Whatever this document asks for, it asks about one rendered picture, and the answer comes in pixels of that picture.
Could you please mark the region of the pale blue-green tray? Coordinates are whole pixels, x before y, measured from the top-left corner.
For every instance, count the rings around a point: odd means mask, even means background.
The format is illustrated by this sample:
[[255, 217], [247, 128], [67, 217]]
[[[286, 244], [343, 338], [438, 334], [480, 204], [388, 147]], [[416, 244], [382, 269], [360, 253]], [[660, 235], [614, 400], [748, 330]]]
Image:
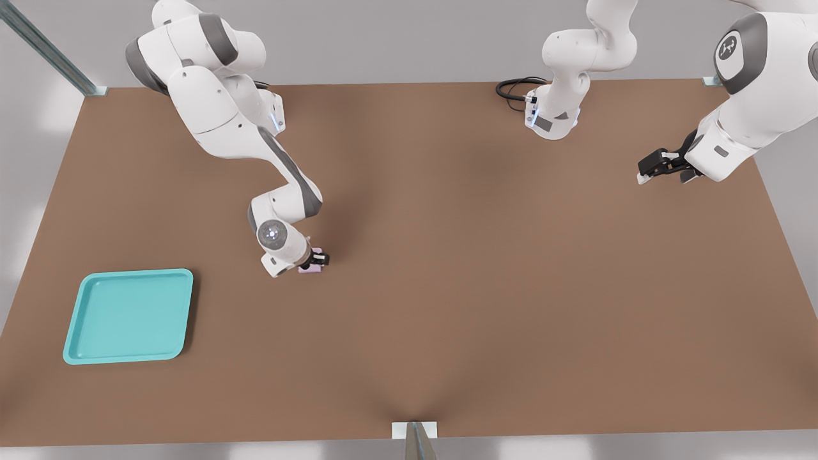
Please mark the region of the pale blue-green tray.
[[92, 273], [65, 339], [70, 365], [172, 359], [186, 341], [194, 276], [186, 268]]

